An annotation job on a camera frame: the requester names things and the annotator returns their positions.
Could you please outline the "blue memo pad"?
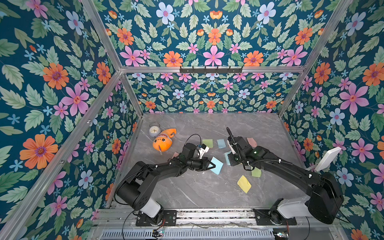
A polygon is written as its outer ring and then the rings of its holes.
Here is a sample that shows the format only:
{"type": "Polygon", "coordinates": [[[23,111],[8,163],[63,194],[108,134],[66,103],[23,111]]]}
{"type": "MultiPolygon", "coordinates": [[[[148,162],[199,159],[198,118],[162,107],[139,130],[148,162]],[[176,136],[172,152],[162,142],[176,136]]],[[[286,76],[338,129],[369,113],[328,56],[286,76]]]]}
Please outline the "blue memo pad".
{"type": "Polygon", "coordinates": [[[221,170],[222,170],[224,163],[222,163],[220,160],[218,160],[215,157],[212,158],[211,163],[215,165],[215,167],[212,168],[211,171],[213,173],[215,173],[216,175],[219,175],[221,170]]]}

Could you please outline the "torn pink sheet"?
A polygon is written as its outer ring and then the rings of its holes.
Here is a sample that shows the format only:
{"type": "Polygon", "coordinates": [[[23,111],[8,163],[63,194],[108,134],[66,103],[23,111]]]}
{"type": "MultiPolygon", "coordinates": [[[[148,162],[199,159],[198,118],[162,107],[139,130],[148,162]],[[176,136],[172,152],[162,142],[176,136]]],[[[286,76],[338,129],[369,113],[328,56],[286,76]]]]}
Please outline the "torn pink sheet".
{"type": "Polygon", "coordinates": [[[253,138],[247,138],[247,141],[249,143],[249,145],[252,147],[252,148],[256,148],[258,145],[257,145],[257,142],[253,139],[253,138]]]}

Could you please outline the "pale white memo pad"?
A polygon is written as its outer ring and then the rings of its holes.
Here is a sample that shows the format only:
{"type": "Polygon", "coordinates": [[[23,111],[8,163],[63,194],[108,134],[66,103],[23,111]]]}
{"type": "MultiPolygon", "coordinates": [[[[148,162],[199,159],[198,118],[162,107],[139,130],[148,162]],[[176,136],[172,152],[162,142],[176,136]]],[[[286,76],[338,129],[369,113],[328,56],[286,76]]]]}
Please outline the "pale white memo pad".
{"type": "Polygon", "coordinates": [[[219,139],[217,140],[218,148],[219,149],[224,149],[226,148],[226,141],[224,139],[219,139]]]}

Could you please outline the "torn green sheet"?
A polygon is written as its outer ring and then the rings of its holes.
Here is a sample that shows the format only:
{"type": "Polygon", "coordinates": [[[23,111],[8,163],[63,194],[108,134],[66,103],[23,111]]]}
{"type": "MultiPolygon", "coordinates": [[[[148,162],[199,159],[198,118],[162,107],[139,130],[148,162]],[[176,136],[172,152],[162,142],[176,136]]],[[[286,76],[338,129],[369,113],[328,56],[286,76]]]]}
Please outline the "torn green sheet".
{"type": "Polygon", "coordinates": [[[251,174],[252,174],[252,177],[255,177],[255,178],[260,178],[261,175],[262,175],[262,171],[258,168],[254,168],[252,171],[251,171],[251,174]]]}

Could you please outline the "green memo pad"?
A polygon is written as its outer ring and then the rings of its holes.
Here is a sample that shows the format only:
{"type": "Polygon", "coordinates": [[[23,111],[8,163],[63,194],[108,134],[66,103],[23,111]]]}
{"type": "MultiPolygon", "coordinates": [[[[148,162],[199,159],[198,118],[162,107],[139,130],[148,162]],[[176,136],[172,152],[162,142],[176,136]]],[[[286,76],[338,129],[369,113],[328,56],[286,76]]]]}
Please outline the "green memo pad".
{"type": "Polygon", "coordinates": [[[206,145],[210,149],[214,147],[212,139],[203,139],[203,144],[206,145]]]}

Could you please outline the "torn yellow sheet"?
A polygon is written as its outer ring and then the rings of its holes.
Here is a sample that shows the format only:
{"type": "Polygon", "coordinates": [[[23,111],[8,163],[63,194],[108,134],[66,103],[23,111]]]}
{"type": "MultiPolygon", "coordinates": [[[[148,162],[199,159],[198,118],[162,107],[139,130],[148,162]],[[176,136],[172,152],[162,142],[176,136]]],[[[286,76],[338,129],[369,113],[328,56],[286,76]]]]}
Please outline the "torn yellow sheet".
{"type": "Polygon", "coordinates": [[[249,190],[252,187],[251,183],[244,175],[240,177],[240,179],[237,181],[237,184],[241,188],[241,190],[246,194],[249,192],[249,190]]]}

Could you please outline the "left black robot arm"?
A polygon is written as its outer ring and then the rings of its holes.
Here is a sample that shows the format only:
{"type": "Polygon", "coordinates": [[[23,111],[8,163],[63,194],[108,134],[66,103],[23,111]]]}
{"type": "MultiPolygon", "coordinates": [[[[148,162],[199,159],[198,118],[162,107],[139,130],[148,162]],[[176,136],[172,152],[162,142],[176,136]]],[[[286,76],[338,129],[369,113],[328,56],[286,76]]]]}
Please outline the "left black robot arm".
{"type": "Polygon", "coordinates": [[[180,154],[167,162],[150,165],[139,161],[119,183],[115,195],[134,211],[142,212],[157,224],[164,215],[163,206],[152,198],[157,183],[179,177],[187,170],[203,172],[214,169],[217,165],[204,156],[205,151],[187,143],[180,154]]]}

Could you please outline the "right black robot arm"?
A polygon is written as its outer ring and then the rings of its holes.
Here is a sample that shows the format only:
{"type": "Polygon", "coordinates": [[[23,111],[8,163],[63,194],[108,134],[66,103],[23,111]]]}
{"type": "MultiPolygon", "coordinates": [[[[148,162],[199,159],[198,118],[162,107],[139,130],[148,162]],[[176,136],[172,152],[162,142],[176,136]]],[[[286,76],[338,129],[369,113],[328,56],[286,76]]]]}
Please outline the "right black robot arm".
{"type": "Polygon", "coordinates": [[[277,199],[269,210],[268,218],[275,225],[296,217],[313,217],[323,224],[334,222],[344,202],[344,196],[336,178],[329,173],[308,171],[278,157],[270,150],[252,147],[243,137],[234,137],[226,128],[231,147],[229,161],[232,167],[242,165],[244,170],[255,169],[270,172],[303,191],[306,196],[295,199],[277,199]]]}

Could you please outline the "orange fish plush toy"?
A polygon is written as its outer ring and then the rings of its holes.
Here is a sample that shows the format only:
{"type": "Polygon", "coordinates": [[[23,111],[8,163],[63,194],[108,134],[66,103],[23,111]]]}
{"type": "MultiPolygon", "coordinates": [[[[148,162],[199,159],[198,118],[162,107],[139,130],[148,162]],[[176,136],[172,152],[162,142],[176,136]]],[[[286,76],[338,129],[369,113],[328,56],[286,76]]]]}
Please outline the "orange fish plush toy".
{"type": "Polygon", "coordinates": [[[153,148],[160,153],[166,152],[172,146],[172,138],[176,133],[175,128],[163,130],[153,141],[153,148]]]}

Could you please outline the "small white alarm clock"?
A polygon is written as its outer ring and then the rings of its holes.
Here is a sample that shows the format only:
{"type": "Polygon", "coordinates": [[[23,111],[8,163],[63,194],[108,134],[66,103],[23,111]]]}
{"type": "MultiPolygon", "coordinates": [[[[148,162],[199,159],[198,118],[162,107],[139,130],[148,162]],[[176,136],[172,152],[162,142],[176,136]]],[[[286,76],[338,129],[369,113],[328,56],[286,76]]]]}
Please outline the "small white alarm clock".
{"type": "Polygon", "coordinates": [[[161,128],[160,128],[160,124],[155,122],[155,123],[151,123],[150,124],[150,128],[149,128],[149,135],[152,137],[152,138],[156,138],[160,133],[161,133],[161,128]]]}

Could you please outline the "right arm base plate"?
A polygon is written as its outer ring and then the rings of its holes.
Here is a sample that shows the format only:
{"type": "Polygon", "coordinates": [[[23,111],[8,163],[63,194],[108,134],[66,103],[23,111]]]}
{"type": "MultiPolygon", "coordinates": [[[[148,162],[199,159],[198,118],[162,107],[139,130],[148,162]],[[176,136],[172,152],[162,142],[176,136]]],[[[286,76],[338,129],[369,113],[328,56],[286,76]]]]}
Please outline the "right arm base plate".
{"type": "Polygon", "coordinates": [[[282,226],[288,224],[289,226],[296,226],[297,221],[295,218],[285,219],[281,214],[276,211],[253,209],[255,213],[256,223],[258,226],[282,226]]]}

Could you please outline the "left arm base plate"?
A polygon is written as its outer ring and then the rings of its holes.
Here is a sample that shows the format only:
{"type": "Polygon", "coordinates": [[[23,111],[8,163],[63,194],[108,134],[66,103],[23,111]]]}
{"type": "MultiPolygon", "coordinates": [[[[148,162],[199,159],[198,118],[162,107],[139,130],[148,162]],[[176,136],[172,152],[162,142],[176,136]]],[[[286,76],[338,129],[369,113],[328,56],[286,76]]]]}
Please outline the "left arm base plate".
{"type": "Polygon", "coordinates": [[[154,217],[150,218],[143,212],[139,212],[136,220],[137,227],[174,227],[177,220],[176,210],[160,210],[160,212],[154,217]]]}

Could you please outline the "black hook rail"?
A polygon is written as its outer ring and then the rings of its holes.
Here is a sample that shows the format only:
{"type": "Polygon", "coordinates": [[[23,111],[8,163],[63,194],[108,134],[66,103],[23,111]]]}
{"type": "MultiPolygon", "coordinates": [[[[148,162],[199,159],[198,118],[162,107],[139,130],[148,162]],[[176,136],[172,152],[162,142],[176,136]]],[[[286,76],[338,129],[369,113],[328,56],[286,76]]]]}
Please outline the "black hook rail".
{"type": "Polygon", "coordinates": [[[242,67],[180,67],[179,72],[182,74],[237,74],[242,73],[242,67]]]}

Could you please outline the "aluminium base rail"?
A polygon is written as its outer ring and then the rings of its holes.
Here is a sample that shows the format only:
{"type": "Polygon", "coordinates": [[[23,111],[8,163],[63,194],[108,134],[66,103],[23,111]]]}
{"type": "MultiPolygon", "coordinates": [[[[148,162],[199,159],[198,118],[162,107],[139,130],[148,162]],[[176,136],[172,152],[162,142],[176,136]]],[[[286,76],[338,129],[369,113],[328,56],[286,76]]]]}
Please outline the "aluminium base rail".
{"type": "Polygon", "coordinates": [[[346,240],[341,222],[326,225],[312,217],[273,224],[257,208],[166,209],[158,225],[131,209],[105,209],[89,240],[346,240]]]}

